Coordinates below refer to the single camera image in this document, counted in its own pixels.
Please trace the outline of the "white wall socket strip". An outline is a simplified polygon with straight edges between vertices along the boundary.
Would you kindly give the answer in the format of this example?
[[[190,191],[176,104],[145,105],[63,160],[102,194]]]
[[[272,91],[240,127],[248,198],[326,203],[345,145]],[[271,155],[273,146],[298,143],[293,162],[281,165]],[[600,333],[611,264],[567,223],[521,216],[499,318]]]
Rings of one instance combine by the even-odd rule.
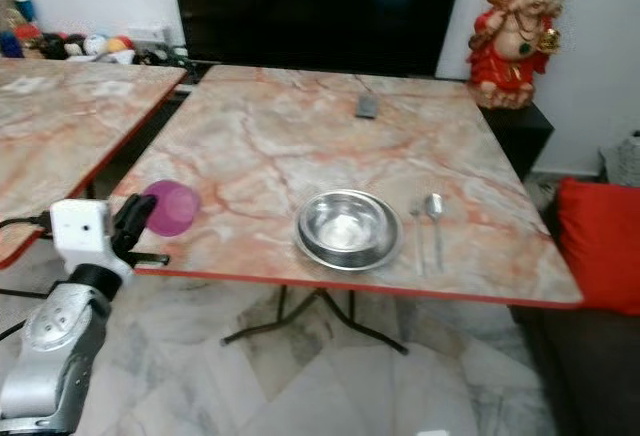
[[[161,24],[128,26],[127,35],[136,46],[168,46],[169,26]]]

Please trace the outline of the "orange plush toy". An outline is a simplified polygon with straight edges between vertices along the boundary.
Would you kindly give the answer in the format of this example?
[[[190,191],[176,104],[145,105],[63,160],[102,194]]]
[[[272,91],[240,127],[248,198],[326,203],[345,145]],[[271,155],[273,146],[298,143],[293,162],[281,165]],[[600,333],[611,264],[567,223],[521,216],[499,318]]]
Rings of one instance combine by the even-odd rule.
[[[116,64],[133,64],[134,55],[136,55],[132,40],[123,37],[123,35],[108,39],[105,51],[105,55],[109,56]]]

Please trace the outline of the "red cushion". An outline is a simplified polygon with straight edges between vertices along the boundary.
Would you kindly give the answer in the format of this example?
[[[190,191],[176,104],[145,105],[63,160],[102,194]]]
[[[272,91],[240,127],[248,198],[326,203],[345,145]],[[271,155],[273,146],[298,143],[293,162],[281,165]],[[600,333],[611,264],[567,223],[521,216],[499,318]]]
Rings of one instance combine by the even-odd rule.
[[[564,179],[556,202],[582,307],[640,316],[640,186]]]

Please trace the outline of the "purple plastic cup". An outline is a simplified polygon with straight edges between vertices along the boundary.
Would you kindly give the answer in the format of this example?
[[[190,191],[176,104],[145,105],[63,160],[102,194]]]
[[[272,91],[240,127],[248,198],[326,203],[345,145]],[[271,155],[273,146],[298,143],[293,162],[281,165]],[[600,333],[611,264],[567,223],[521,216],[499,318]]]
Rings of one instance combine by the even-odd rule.
[[[143,190],[143,195],[156,199],[156,206],[147,218],[146,227],[164,238],[173,238],[186,232],[200,213],[200,194],[178,181],[155,181]]]

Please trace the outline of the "marble table with dishes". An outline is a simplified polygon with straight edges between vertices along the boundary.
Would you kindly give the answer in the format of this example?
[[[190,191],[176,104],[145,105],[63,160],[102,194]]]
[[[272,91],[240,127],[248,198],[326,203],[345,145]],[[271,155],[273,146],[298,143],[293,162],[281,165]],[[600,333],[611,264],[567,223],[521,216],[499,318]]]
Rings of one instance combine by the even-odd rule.
[[[142,236],[138,249],[172,257],[164,275],[580,305],[575,277],[465,85],[362,76],[379,96],[376,120],[355,117],[364,88],[353,75],[212,67],[111,194],[119,206],[159,180],[200,194],[200,213],[186,232]],[[406,241],[392,262],[334,271],[294,244],[297,209],[335,189],[375,195],[401,217]],[[430,193],[444,198],[443,272],[422,206]],[[422,212],[422,279],[411,200]]]

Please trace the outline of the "white plush toy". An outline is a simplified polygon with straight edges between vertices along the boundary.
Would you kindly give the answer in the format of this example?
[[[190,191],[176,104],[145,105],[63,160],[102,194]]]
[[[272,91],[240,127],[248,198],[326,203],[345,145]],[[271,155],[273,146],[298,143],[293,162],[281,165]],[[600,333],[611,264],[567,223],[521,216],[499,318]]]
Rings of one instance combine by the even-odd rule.
[[[87,35],[82,40],[81,47],[86,56],[100,56],[108,52],[109,38],[101,34]]]

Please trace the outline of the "black plush toy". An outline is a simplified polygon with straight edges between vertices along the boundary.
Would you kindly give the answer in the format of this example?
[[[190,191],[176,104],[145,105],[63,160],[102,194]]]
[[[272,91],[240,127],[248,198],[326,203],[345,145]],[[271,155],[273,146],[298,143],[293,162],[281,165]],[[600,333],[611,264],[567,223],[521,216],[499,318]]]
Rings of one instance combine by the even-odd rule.
[[[84,55],[83,42],[82,34],[44,33],[41,52],[50,60],[67,60],[72,56]]]

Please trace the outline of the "steel fork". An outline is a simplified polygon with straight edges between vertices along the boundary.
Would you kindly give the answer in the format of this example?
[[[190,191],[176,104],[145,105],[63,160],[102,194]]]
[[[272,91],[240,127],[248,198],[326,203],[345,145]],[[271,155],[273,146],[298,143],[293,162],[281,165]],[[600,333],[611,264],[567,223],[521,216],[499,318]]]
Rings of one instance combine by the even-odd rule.
[[[415,253],[415,257],[413,257],[413,261],[415,261],[415,273],[417,276],[425,277],[426,276],[426,267],[425,267],[425,240],[424,235],[422,235],[422,222],[421,222],[421,207],[420,204],[416,202],[416,200],[411,200],[410,202],[410,217],[412,218],[412,239],[413,239],[413,253]]]

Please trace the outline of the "dark brown sofa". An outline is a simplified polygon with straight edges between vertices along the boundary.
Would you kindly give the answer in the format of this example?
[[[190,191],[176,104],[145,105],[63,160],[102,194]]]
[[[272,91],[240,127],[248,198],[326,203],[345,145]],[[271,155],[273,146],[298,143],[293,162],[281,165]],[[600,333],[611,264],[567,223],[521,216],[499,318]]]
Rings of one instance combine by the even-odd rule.
[[[512,305],[559,436],[640,436],[640,316]]]

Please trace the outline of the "black statue stand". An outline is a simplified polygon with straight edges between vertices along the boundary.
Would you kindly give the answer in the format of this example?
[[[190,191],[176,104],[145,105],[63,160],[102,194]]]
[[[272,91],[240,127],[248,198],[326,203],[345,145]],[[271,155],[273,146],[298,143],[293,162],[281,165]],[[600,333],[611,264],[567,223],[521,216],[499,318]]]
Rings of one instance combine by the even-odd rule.
[[[518,180],[525,181],[549,142],[554,126],[535,104],[520,110],[480,108],[480,111]]]

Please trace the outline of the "bare marble folding table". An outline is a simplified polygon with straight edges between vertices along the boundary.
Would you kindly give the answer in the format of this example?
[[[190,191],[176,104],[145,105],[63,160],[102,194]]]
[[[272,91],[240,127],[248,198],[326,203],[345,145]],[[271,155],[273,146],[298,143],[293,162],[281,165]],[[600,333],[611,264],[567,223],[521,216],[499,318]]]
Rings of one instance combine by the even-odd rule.
[[[184,76],[179,67],[1,60],[1,266],[37,239],[23,218],[81,194]]]

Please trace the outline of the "round steel bowl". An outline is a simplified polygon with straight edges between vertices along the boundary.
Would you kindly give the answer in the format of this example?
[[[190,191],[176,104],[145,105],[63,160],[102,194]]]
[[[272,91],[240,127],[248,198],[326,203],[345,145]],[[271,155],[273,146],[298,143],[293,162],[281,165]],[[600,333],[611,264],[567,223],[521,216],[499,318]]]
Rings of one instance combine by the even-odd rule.
[[[332,270],[375,270],[397,257],[401,218],[375,195],[352,189],[312,195],[294,216],[294,244]]]

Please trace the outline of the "grey woven basket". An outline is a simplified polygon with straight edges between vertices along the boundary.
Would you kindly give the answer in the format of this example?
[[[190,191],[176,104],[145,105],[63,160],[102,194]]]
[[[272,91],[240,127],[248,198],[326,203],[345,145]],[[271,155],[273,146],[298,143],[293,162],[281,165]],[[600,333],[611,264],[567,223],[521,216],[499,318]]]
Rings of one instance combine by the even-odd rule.
[[[604,183],[640,188],[640,130],[621,143],[600,149]]]

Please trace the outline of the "steel spoon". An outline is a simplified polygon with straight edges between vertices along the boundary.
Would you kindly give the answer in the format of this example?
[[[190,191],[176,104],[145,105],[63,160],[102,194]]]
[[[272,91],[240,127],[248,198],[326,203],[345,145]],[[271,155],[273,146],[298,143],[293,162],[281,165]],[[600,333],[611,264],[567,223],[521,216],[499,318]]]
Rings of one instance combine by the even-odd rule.
[[[445,270],[442,227],[440,227],[440,221],[442,221],[442,216],[444,215],[443,202],[444,198],[442,194],[430,193],[426,195],[424,203],[422,203],[425,213],[430,218],[431,225],[433,225],[436,267],[442,272]]]

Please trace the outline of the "red laughing Buddha statue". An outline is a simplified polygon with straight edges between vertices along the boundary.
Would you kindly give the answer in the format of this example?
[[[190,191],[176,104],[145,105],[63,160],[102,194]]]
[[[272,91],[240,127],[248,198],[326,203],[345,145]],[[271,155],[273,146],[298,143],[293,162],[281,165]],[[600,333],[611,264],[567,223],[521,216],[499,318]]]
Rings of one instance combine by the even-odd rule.
[[[490,8],[468,38],[467,88],[483,110],[521,110],[532,103],[535,76],[561,48],[563,0],[485,1]]]

